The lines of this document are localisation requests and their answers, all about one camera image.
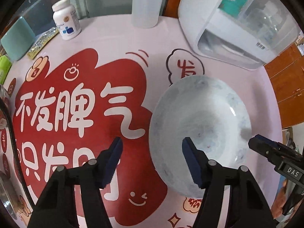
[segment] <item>table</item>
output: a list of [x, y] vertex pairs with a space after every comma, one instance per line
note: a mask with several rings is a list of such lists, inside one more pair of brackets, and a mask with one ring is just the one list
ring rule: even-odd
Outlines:
[[[113, 227], [192, 227], [200, 200], [167, 189], [148, 148], [149, 122], [157, 101], [172, 83], [189, 74], [205, 72], [226, 82], [245, 103], [253, 135], [282, 142], [276, 97], [263, 67], [248, 71], [195, 55], [173, 18], [160, 17], [151, 29], [134, 28], [130, 15], [80, 23], [82, 32], [74, 39], [64, 41], [57, 35], [34, 60], [25, 56], [14, 63], [4, 84], [9, 88], [16, 78], [13, 124], [19, 160], [35, 202], [57, 165], [82, 165], [120, 136], [124, 153], [111, 184], [101, 191]], [[193, 72], [187, 72], [189, 64]], [[25, 198], [6, 133], [1, 135], [5, 151], [0, 158], [7, 158], [5, 170]], [[248, 152], [246, 165], [271, 205], [279, 174], [253, 151]], [[86, 227], [77, 187], [75, 194], [79, 224]], [[227, 196], [228, 191], [220, 227], [225, 224]], [[28, 222], [24, 212], [19, 216]], [[24, 226], [20, 219], [17, 223]]]

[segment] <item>bottle label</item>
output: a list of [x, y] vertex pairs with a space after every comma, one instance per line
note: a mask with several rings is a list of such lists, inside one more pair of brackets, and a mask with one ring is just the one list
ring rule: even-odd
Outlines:
[[70, 13], [63, 18], [63, 21], [56, 26], [61, 35], [71, 35], [80, 29], [80, 24], [77, 18], [76, 11]]

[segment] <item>white appliance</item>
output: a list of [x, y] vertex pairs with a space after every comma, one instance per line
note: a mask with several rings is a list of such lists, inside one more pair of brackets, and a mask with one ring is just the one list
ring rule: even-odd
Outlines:
[[272, 61], [300, 32], [280, 0], [181, 0], [178, 19], [194, 52], [249, 70]]

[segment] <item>smiley face drawing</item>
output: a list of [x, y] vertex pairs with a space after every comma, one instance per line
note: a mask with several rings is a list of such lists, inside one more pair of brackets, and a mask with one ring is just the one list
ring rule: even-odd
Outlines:
[[42, 69], [48, 62], [49, 57], [39, 57], [33, 64], [33, 66], [30, 67], [30, 69], [27, 71], [25, 80], [30, 82], [37, 78], [37, 76], [41, 73]]
[[[144, 193], [141, 197], [142, 197], [143, 199], [146, 199], [146, 200], [147, 200], [148, 197], [147, 197], [146, 195], [147, 195], [147, 193]], [[135, 193], [132, 191], [132, 192], [130, 193], [130, 196], [134, 197], [134, 196], [135, 196]], [[145, 205], [145, 203], [146, 203], [146, 201], [144, 201], [143, 203], [138, 204], [138, 203], [135, 203], [134, 201], [132, 201], [130, 198], [129, 198], [129, 202], [131, 202], [133, 205], [138, 206], [138, 207], [143, 206], [143, 205]]]

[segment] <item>clear plastic container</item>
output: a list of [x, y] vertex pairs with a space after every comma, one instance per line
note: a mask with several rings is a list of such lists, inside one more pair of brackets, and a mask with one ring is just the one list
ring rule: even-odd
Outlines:
[[287, 15], [286, 7], [279, 0], [249, 0], [240, 13], [239, 21], [272, 48], [280, 41], [279, 32]]
[[132, 24], [140, 28], [154, 27], [161, 5], [162, 0], [132, 0]]

